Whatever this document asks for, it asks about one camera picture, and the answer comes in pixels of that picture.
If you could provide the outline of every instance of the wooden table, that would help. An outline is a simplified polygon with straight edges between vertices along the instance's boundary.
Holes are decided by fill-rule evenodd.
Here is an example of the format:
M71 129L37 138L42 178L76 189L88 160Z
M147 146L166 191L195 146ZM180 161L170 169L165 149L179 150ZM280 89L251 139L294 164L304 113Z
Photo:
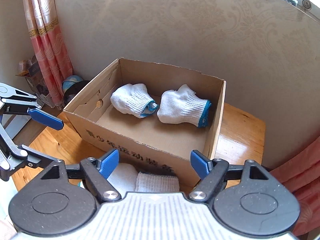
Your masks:
M45 128L30 147L63 159L66 164L79 163L84 158L98 158L104 154L104 151L81 139L64 113L58 117L64 121L64 128L61 131ZM261 163L265 129L263 121L225 104L215 157L225 159L230 164L243 164L247 159ZM16 172L12 178L17 189L22 189L41 170L26 167Z

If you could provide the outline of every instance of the round hole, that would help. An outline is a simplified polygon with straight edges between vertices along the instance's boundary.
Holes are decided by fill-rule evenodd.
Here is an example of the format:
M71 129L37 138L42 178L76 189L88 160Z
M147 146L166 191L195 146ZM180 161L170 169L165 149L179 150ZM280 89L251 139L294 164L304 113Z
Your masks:
M96 106L97 106L97 108L101 108L101 107L103 106L103 101L102 101L102 99L99 99L99 100L97 101Z

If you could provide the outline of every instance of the pink curtain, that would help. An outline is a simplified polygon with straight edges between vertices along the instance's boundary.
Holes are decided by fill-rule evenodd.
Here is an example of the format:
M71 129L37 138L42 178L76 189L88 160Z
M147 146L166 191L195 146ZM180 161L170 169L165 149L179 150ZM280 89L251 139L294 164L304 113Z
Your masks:
M320 137L297 156L271 171L298 199L300 217L293 230L303 235L320 226Z
M54 0L23 0L30 38L53 102L63 105L62 82L72 65L58 23Z

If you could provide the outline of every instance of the wall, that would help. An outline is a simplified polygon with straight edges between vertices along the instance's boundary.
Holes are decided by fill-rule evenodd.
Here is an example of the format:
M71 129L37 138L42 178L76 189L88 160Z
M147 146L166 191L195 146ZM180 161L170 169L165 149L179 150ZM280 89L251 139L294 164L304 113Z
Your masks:
M0 82L30 92L18 74L19 61L34 55L22 0L0 0Z
M320 135L320 25L283 0L55 0L75 72L118 57L201 70L266 121L263 164Z

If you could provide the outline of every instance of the rolled white glove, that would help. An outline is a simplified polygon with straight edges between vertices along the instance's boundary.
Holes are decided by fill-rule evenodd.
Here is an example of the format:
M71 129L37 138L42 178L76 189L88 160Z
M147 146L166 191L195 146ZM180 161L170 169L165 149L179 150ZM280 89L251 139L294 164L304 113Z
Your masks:
M112 93L111 103L115 109L123 114L133 114L144 118L153 114L158 105L149 96L145 84L126 84Z
M196 127L208 125L208 113L211 103L200 99L186 84L178 91L169 90L162 94L158 118L163 123L178 124L189 122Z

